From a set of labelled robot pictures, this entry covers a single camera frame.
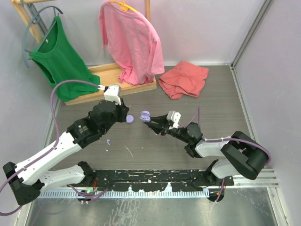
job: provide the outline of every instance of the white wall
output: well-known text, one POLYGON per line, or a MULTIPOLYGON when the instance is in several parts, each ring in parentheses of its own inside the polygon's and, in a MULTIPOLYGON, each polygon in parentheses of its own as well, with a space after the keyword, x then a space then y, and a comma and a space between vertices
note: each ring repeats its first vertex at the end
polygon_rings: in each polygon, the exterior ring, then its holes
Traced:
MULTIPOLYGON (((50 120, 50 86, 34 64, 27 69, 21 58, 25 25, 10 1, 0 7, 0 183, 6 179, 2 166, 18 163, 41 150, 50 120)), ((28 36, 28 47, 33 38, 28 36)), ((0 211, 17 207, 7 186, 0 194, 0 211)), ((13 225, 16 214, 0 217, 0 225, 13 225)))
MULTIPOLYGON (((101 50, 97 18, 103 2, 58 0, 42 4, 55 5, 63 11, 67 37, 89 65, 112 62, 110 54, 101 50)), ((263 2, 151 0, 151 22, 161 38, 165 64, 182 60, 196 64, 231 63, 263 2)), ((126 3, 144 14, 144 0, 126 3)), ((52 11, 47 13, 52 19, 52 11)))
POLYGON ((292 225, 300 225, 301 1, 275 0, 237 66, 260 144, 270 150, 292 225))

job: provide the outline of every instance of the white cable tray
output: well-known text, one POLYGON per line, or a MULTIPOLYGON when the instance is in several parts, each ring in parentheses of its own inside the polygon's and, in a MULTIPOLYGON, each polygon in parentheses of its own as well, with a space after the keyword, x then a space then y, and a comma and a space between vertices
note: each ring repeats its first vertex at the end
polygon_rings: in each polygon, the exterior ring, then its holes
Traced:
MULTIPOLYGON (((68 198, 75 198, 77 194, 71 189, 54 189, 47 192, 42 193, 38 198, 39 199, 68 199, 68 198)), ((172 192, 169 189, 166 189, 162 192, 133 192, 131 190, 127 192, 115 192, 110 191, 106 192, 101 198, 102 199, 131 199, 131 198, 208 198, 209 197, 209 190, 203 189, 202 192, 172 192)))

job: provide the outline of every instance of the wooden base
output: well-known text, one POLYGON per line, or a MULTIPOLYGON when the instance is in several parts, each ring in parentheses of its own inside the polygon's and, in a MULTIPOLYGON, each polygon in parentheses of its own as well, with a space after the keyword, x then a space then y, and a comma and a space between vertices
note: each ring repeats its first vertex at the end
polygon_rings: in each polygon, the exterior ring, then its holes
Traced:
MULTIPOLYGON (((94 67, 89 67, 89 70, 92 74, 95 74, 100 77, 100 83, 103 86, 108 86, 110 84, 120 85, 121 87, 121 96, 133 93, 144 92, 148 90, 153 90, 157 88, 157 81, 154 78, 153 82, 149 84, 143 84, 138 86, 132 86, 126 82, 119 82, 119 75, 122 73, 122 69, 117 63, 99 65, 94 67)), ((98 91, 96 93, 80 96, 76 99, 65 102, 66 105, 76 105, 89 101, 102 100, 104 99, 103 91, 98 91)))

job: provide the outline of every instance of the clothes hanger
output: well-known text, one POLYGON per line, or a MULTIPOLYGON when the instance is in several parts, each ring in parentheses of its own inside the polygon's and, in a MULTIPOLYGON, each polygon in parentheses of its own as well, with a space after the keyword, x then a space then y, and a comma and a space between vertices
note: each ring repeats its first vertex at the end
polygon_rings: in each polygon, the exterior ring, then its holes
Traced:
POLYGON ((126 4, 126 1, 123 0, 123 2, 120 1, 115 1, 115 0, 110 0, 110 2, 114 2, 114 3, 118 3, 120 5, 120 8, 124 11, 128 11, 128 10, 132 10, 135 13, 137 13, 138 11, 136 9, 134 9, 133 7, 130 7, 129 5, 126 4))
MULTIPOLYGON (((31 51, 25 49, 25 44, 26 44, 26 38, 27 38, 27 34, 28 34, 28 31, 30 29, 30 26, 32 24, 34 24, 34 21, 36 18, 39 18, 40 16, 40 13, 47 9, 47 8, 53 8, 53 12, 55 14, 55 17, 56 17, 56 12, 55 10, 57 9, 57 11, 59 11, 60 14, 63 14, 63 12, 58 8, 58 7, 55 7, 55 6, 46 6, 42 9, 40 9, 37 14, 30 20, 30 22, 28 23, 27 27, 26 27, 26 30, 25 30, 25 34, 24 34, 24 37, 23 37, 23 41, 22 41, 22 55, 23 55, 23 60, 24 60, 24 63, 26 65, 27 68, 29 68, 29 63, 28 63, 28 60, 30 60, 30 58, 27 58, 26 57, 26 52, 28 53, 31 53, 31 51)), ((37 50, 40 49, 40 47, 42 46, 42 44, 44 43, 44 41, 47 39, 49 33, 51 32, 51 30, 53 29, 53 27, 55 26, 55 24, 57 23, 57 21, 55 20, 54 23, 51 24, 51 26, 49 27, 48 31, 46 32, 46 34, 44 35, 42 41, 38 44, 37 46, 37 50)))

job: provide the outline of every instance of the purple clip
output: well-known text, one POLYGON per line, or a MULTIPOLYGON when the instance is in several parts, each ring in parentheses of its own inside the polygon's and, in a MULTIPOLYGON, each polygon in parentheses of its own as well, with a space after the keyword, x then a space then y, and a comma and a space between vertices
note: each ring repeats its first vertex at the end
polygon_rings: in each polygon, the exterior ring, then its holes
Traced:
POLYGON ((141 112, 140 116, 141 121, 151 121, 151 114, 148 111, 143 111, 141 112))

